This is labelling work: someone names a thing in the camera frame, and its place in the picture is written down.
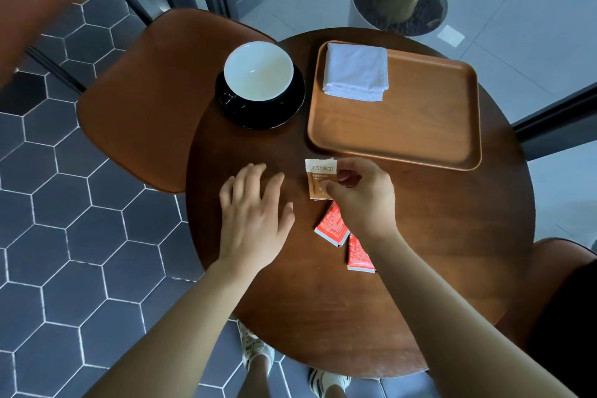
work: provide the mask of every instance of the white sneaker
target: white sneaker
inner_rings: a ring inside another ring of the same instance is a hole
[[[269,369],[267,375],[272,371],[274,361],[274,349],[264,343],[257,335],[253,334],[249,329],[245,327],[243,323],[238,321],[238,329],[241,333],[241,346],[243,347],[243,364],[247,371],[251,366],[251,361],[257,356],[266,356],[269,360]]]
[[[309,375],[309,385],[311,391],[319,398],[325,397],[325,391],[333,385],[342,387],[346,391],[346,387],[350,385],[350,376],[335,375],[323,370],[311,370]]]

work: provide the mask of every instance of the brown and white packet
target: brown and white packet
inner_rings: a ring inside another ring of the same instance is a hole
[[[305,159],[304,167],[309,179],[309,197],[316,200],[333,200],[324,188],[322,181],[334,181],[338,183],[336,160],[330,159]]]

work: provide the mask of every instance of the person's right arm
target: person's right arm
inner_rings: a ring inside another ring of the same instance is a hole
[[[575,396],[408,246],[396,228],[394,188],[387,173],[361,158],[338,160],[338,170],[344,185],[327,182],[326,190],[369,254],[442,396]]]

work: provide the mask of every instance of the hand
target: hand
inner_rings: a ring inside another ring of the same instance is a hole
[[[361,241],[396,236],[395,196],[390,175],[368,159],[339,159],[340,183],[325,181],[325,190],[340,208],[342,220]]]
[[[278,223],[284,174],[273,176],[260,197],[265,168],[265,164],[249,164],[220,190],[223,221],[219,259],[252,276],[276,258],[294,224],[291,202],[284,206]]]

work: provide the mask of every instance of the soil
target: soil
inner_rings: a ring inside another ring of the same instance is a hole
[[[373,0],[354,0],[361,15],[379,30],[396,32],[405,37],[424,35],[435,29],[445,18],[447,7],[441,0],[419,0],[413,15],[406,21],[390,23],[373,6]]]

